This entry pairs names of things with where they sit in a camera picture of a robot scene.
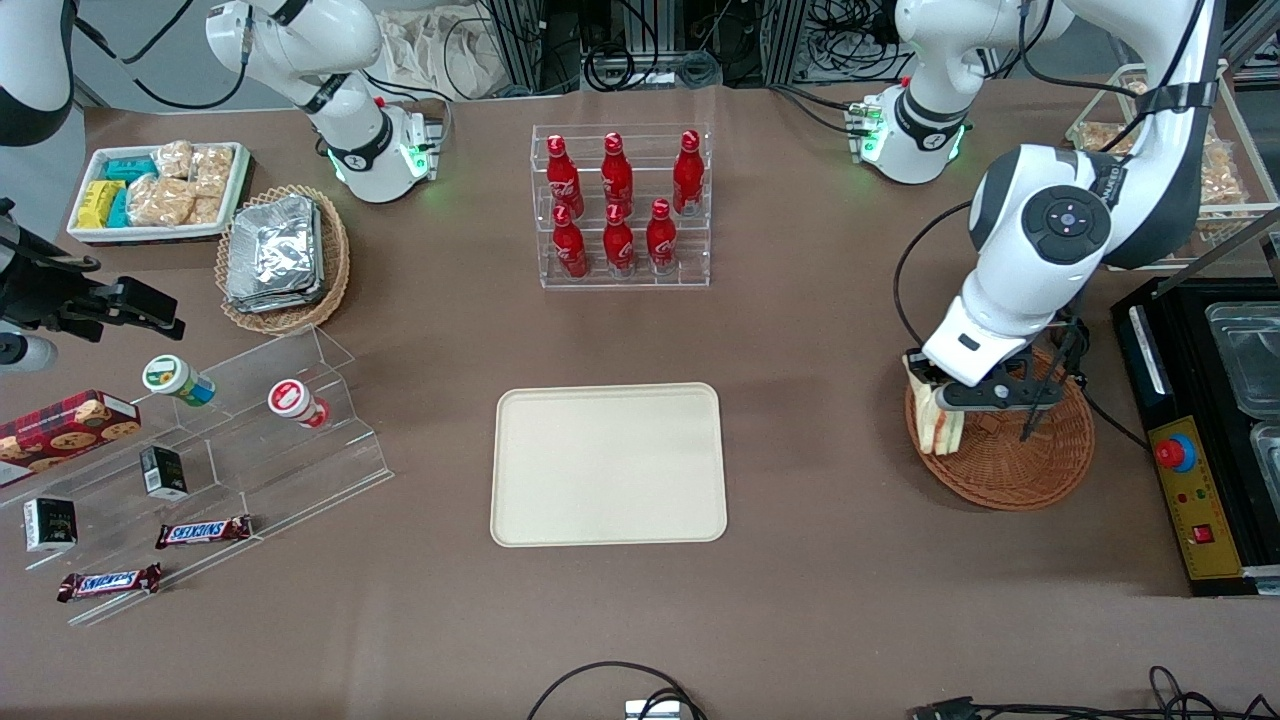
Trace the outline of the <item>right arm gripper black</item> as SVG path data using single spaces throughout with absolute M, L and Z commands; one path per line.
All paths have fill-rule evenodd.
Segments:
M 27 231 L 12 217 L 15 204 L 1 200 L 3 218 L 3 320 L 26 331 L 45 328 L 97 343 L 105 320 L 154 331 L 183 340 L 186 324 L 177 316 L 177 301 L 137 281 L 120 277 L 110 284 L 110 304 L 93 291 L 102 284 L 87 274 L 101 263 L 76 258 Z

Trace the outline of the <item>left arm gripper black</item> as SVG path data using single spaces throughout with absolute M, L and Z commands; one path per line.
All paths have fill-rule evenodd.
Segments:
M 1048 351 L 1030 345 L 1000 361 L 987 375 L 986 382 L 993 393 L 1061 393 L 1062 359 L 1056 351 Z M 946 373 L 936 366 L 922 351 L 909 348 L 905 352 L 908 386 L 915 401 L 937 401 L 938 392 L 946 387 Z M 1048 405 L 1033 402 L 1027 409 L 1019 441 L 1027 442 L 1041 424 Z

